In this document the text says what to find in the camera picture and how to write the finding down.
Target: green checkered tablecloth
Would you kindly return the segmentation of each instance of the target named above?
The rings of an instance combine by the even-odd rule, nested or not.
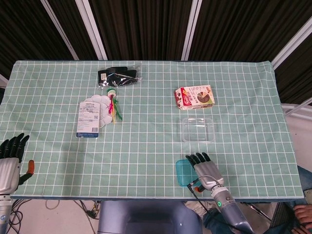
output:
[[[117,89],[123,122],[98,138],[76,138],[79,103],[106,94],[98,70],[134,63],[142,82]],[[203,84],[215,106],[179,110],[173,91]],[[183,143],[185,117],[213,119],[215,142]],[[14,197],[192,199],[175,170],[190,152],[209,153],[235,198],[302,197],[269,62],[17,61],[0,106],[0,140],[21,132],[30,135],[24,161],[36,169]]]

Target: silver robotic hand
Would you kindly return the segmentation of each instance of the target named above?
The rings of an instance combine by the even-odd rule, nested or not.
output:
[[[0,145],[0,234],[5,234],[10,219],[13,201],[10,197],[19,185],[34,173],[34,161],[28,162],[28,171],[20,177],[20,163],[29,136],[24,133],[5,140]]]
[[[254,233],[242,211],[226,187],[223,187],[224,179],[217,166],[206,153],[186,155],[186,158],[195,169],[201,186],[196,190],[202,192],[205,189],[212,192],[212,197],[220,209],[228,224],[237,228],[231,228],[235,234]]]

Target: clear plastic container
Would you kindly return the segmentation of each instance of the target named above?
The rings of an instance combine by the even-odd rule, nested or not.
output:
[[[210,118],[184,118],[181,129],[184,142],[210,143],[215,140],[214,123]]]

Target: floor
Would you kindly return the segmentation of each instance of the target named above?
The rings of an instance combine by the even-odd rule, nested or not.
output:
[[[312,171],[310,144],[312,138],[312,121],[287,117],[290,132],[292,134],[297,163],[299,166]],[[60,201],[59,205],[49,210],[45,206],[45,200],[31,200],[25,203],[20,210],[23,212],[21,234],[92,234],[90,223],[80,207],[73,201]],[[87,208],[91,209],[93,202],[86,201]],[[57,205],[57,201],[48,200],[47,206],[52,208]],[[245,216],[248,218],[253,230],[257,234],[262,234],[269,227],[269,223],[262,216],[259,216],[249,207],[239,204]],[[262,203],[257,206],[270,218],[273,216],[276,203]],[[95,232],[98,229],[98,221],[91,220]],[[211,232],[204,229],[204,234]]]

